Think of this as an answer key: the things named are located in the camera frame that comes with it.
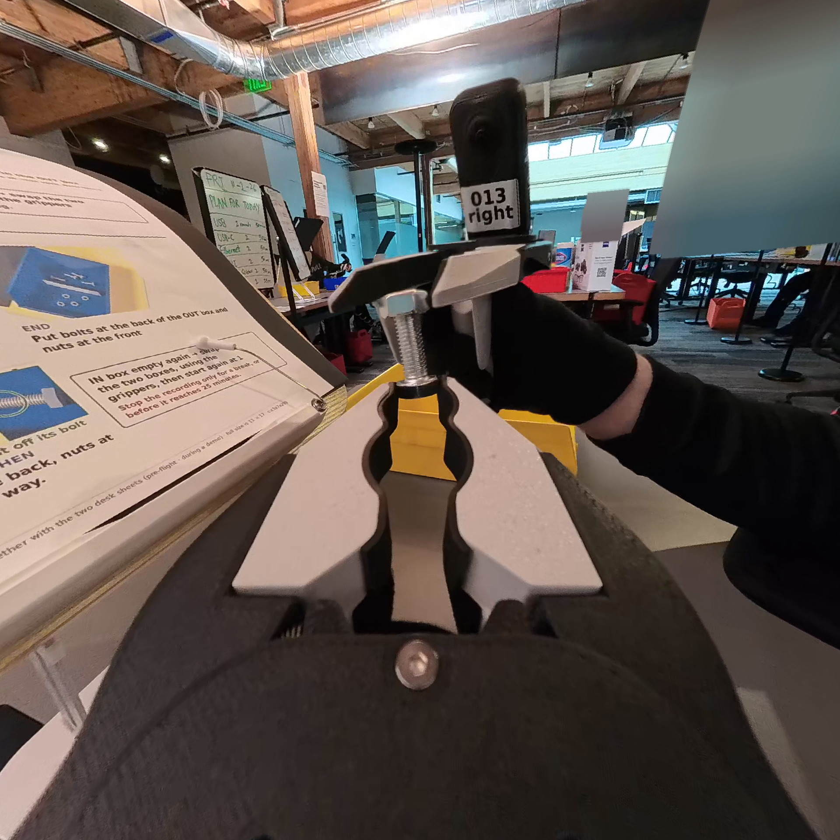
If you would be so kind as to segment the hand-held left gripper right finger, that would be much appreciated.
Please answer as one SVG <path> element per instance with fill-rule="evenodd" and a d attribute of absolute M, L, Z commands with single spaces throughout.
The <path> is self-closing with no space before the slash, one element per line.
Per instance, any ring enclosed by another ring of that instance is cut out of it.
<path fill-rule="evenodd" d="M 603 588 L 538 448 L 456 381 L 442 381 L 444 462 L 456 479 L 444 526 L 444 577 L 455 626 L 476 634 L 501 602 Z"/>

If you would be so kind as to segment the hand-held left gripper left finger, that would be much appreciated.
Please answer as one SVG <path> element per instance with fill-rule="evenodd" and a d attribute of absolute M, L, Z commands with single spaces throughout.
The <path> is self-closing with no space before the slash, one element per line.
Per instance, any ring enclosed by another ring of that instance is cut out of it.
<path fill-rule="evenodd" d="M 389 634 L 395 581 L 382 480 L 396 389 L 377 386 L 301 446 L 233 579 L 237 595 L 337 605 L 357 634 Z"/>

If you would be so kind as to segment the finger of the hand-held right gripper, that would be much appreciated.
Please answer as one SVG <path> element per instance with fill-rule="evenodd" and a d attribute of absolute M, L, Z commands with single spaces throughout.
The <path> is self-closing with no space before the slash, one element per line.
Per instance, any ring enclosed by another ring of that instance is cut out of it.
<path fill-rule="evenodd" d="M 520 251 L 469 251 L 444 259 L 432 289 L 432 308 L 447 309 L 456 334 L 471 338 L 476 363 L 491 370 L 491 298 L 522 278 Z"/>
<path fill-rule="evenodd" d="M 449 254 L 429 251 L 393 259 L 383 259 L 355 270 L 329 297 L 332 314 L 375 303 L 386 295 L 418 289 L 426 292 L 426 313 L 431 307 L 431 292 Z"/>

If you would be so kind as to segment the silver hex bolt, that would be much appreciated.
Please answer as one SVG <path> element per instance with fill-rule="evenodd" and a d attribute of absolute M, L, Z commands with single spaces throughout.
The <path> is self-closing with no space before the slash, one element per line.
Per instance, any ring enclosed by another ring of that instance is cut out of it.
<path fill-rule="evenodd" d="M 393 292 L 378 300 L 377 310 L 388 343 L 402 366 L 405 384 L 419 387 L 433 382 L 422 330 L 423 315 L 429 310 L 427 293 L 419 289 Z"/>

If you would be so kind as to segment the yellow plastic bin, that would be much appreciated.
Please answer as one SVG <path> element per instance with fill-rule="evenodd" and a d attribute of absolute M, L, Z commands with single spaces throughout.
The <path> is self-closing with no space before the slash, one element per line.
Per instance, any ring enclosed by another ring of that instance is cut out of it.
<path fill-rule="evenodd" d="M 577 444 L 572 426 L 527 412 L 502 411 L 499 415 L 541 452 L 551 454 L 572 474 L 577 474 Z M 445 465 L 445 430 L 439 422 L 435 396 L 400 401 L 391 447 L 393 471 L 454 480 Z"/>

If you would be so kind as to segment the person's right forearm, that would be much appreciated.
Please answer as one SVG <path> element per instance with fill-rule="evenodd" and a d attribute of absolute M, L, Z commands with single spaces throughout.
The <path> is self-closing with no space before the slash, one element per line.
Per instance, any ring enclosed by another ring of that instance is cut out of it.
<path fill-rule="evenodd" d="M 839 424 L 627 347 L 588 350 L 570 423 L 633 473 L 766 541 L 838 560 Z"/>

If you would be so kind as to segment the person's right hand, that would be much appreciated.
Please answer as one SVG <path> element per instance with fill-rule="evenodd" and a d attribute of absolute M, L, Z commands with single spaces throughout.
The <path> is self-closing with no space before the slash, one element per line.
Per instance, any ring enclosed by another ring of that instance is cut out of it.
<path fill-rule="evenodd" d="M 443 371 L 496 413 L 520 411 L 584 426 L 628 393 L 644 398 L 649 363 L 563 303 L 517 284 L 490 299 L 490 370 L 476 339 L 452 329 Z"/>

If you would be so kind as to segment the black floor lamp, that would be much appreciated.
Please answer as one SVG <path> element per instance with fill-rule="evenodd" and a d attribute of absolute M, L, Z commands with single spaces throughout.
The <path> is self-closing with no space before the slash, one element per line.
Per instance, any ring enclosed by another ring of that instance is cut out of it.
<path fill-rule="evenodd" d="M 417 237 L 417 251 L 423 253 L 425 251 L 425 234 L 424 234 L 424 177 L 421 173 L 421 164 L 424 162 L 424 156 L 436 150 L 436 143 L 428 139 L 409 139 L 395 144 L 395 152 L 399 155 L 411 155 L 413 158 L 414 167 L 414 185 L 415 185 L 415 199 L 416 199 L 416 237 Z"/>

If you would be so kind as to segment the small easel board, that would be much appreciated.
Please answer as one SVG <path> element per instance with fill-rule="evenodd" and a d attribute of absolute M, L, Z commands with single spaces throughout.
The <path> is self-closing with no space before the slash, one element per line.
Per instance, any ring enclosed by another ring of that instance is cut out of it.
<path fill-rule="evenodd" d="M 295 281 L 309 280 L 311 277 L 310 266 L 283 195 L 267 185 L 262 185 L 260 191 L 263 196 L 264 208 L 278 237 L 280 256 L 286 261 Z"/>

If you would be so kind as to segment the white printed box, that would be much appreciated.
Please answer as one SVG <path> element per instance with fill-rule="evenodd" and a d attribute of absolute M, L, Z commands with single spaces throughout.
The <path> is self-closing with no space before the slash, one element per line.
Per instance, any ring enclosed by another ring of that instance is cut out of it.
<path fill-rule="evenodd" d="M 574 291 L 598 292 L 612 288 L 618 243 L 618 240 L 576 243 L 571 270 Z"/>

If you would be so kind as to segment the wooden pillar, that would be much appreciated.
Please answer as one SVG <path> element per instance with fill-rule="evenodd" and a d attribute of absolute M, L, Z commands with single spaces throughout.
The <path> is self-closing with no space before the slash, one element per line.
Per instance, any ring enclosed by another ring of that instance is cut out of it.
<path fill-rule="evenodd" d="M 301 188 L 307 217 L 317 218 L 322 222 L 320 230 L 313 239 L 313 254 L 333 262 L 334 254 L 329 216 L 323 217 L 317 212 L 316 194 L 312 179 L 314 173 L 321 174 L 321 167 L 308 74 L 301 71 L 285 78 L 283 87 L 287 97 L 292 137 L 297 150 Z"/>

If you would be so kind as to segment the large whiteboard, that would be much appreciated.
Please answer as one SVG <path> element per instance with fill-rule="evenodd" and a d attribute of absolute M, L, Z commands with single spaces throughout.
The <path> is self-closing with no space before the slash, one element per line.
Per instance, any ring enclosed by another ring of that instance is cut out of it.
<path fill-rule="evenodd" d="M 260 185 L 208 167 L 192 169 L 205 235 L 239 274 L 265 292 L 277 283 Z"/>

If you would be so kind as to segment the silver air duct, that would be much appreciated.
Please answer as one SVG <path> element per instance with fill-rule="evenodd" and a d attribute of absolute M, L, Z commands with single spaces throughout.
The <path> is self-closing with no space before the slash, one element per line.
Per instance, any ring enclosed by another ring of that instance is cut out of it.
<path fill-rule="evenodd" d="M 572 2 L 382 2 L 254 42 L 216 31 L 182 2 L 71 1 L 70 5 L 181 59 L 232 77 L 273 81 L 546 14 Z"/>

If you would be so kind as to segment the clear stand bracket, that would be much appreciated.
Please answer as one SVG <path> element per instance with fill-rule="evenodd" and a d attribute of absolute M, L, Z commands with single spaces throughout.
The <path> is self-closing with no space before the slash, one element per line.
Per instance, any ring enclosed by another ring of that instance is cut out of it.
<path fill-rule="evenodd" d="M 88 713 L 78 692 L 62 675 L 60 661 L 64 657 L 64 649 L 61 643 L 50 637 L 35 647 L 28 657 L 66 728 L 72 734 L 78 734 Z"/>

